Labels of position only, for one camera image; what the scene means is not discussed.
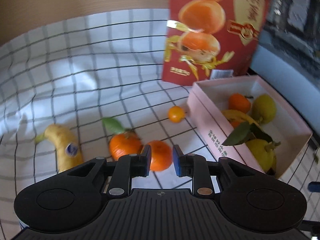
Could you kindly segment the small orange tangerine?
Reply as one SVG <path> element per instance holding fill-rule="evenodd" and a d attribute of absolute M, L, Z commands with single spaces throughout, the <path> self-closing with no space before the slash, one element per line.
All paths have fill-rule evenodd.
<path fill-rule="evenodd" d="M 251 110 L 251 102 L 242 94 L 232 94 L 228 99 L 228 109 L 247 114 Z"/>

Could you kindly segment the green pear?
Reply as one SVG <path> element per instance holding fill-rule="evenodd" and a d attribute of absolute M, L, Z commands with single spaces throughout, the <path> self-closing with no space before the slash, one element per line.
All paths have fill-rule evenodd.
<path fill-rule="evenodd" d="M 252 105 L 252 118 L 260 125 L 271 122 L 277 113 L 275 101 L 268 95 L 257 97 Z"/>
<path fill-rule="evenodd" d="M 276 171 L 277 159 L 274 150 L 280 145 L 281 142 L 267 142 L 262 139 L 253 139 L 246 142 L 246 146 L 265 173 L 270 169 Z"/>

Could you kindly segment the tangerine with green leaf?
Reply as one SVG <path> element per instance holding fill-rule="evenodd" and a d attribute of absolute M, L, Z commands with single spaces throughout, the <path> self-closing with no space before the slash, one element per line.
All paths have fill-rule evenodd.
<path fill-rule="evenodd" d="M 116 118 L 102 118 L 103 126 L 113 134 L 109 152 L 115 161 L 124 155 L 140 154 L 143 144 L 133 129 L 125 128 Z"/>

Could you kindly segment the orange tangerine front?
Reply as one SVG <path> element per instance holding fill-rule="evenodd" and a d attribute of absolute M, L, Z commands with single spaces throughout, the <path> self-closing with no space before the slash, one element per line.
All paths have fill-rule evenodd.
<path fill-rule="evenodd" d="M 171 166 L 173 162 L 172 148 L 166 142 L 153 140 L 147 145 L 151 147 L 151 171 L 161 172 Z"/>

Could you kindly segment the small tangerine behind box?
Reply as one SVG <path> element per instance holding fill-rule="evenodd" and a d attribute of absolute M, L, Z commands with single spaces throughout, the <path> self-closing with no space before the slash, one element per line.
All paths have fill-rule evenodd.
<path fill-rule="evenodd" d="M 185 111 L 179 106 L 173 106 L 168 110 L 168 118 L 173 123 L 179 123 L 185 118 Z"/>

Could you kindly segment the yellow banana with sticker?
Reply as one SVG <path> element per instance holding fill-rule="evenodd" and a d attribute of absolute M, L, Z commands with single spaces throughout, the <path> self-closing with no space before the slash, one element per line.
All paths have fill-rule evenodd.
<path fill-rule="evenodd" d="M 35 144 L 50 141 L 56 149 L 57 171 L 67 171 L 83 163 L 81 148 L 75 134 L 65 125 L 51 124 L 35 137 Z"/>

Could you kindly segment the tangerine with leaves in box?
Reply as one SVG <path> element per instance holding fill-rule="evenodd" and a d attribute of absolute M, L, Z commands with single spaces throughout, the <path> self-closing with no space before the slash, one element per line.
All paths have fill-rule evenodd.
<path fill-rule="evenodd" d="M 227 137 L 227 139 L 222 143 L 222 145 L 236 146 L 254 139 L 261 139 L 266 142 L 273 141 L 272 137 L 265 133 L 262 129 L 258 128 L 257 125 L 249 124 L 249 122 L 246 121 L 235 128 Z"/>

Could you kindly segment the yellow banana in box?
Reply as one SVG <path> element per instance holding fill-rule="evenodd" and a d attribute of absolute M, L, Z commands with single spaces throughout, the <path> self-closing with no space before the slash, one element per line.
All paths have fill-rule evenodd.
<path fill-rule="evenodd" d="M 260 125 L 249 115 L 242 113 L 238 110 L 227 109 L 221 111 L 223 116 L 228 120 L 233 128 L 237 128 L 243 122 L 249 122 L 249 124 L 255 124 L 258 128 L 262 129 Z"/>

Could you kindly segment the pink cardboard box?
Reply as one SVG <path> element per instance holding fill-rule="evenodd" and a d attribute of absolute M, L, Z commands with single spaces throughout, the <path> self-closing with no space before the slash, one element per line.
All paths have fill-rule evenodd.
<path fill-rule="evenodd" d="M 252 113 L 228 109 L 231 95 L 239 93 L 254 101 L 268 95 L 275 103 L 275 117 L 259 124 Z M 258 171 L 280 178 L 295 161 L 312 131 L 291 105 L 259 76 L 241 76 L 193 84 L 187 105 L 189 116 L 216 159 L 229 157 Z M 276 156 L 276 166 L 262 168 L 246 142 L 261 139 Z"/>

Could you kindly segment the green pear in box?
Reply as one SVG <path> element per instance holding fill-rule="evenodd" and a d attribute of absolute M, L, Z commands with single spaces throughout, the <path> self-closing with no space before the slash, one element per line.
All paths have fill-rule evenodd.
<path fill-rule="evenodd" d="M 281 142 L 267 142 L 262 139 L 253 139 L 246 142 L 246 146 L 265 173 L 270 169 L 276 171 L 277 159 L 274 150 L 280 145 Z"/>

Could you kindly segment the black white grid tablecloth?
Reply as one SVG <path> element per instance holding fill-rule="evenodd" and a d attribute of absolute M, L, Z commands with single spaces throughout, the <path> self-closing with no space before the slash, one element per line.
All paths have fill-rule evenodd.
<path fill-rule="evenodd" d="M 107 116 L 142 142 L 214 159 L 190 118 L 174 124 L 167 116 L 185 106 L 191 90 L 162 80 L 168 14 L 102 12 L 38 27 L 1 46 L 1 239 L 21 230 L 17 194 L 57 173 L 55 147 L 34 142 L 49 124 L 71 129 L 84 160 L 111 159 L 112 135 L 101 122 Z"/>

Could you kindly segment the red snack bag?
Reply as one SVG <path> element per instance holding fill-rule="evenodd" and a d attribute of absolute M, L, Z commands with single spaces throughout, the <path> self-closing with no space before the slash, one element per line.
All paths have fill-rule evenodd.
<path fill-rule="evenodd" d="M 182 86 L 246 74 L 270 0 L 170 0 L 162 79 Z"/>

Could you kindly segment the dark framed panel right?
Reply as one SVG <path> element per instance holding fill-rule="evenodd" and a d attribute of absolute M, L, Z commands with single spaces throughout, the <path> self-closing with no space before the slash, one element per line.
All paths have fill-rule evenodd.
<path fill-rule="evenodd" d="M 319 0 L 270 0 L 259 46 L 288 63 L 306 88 L 283 95 L 305 118 L 319 116 Z"/>

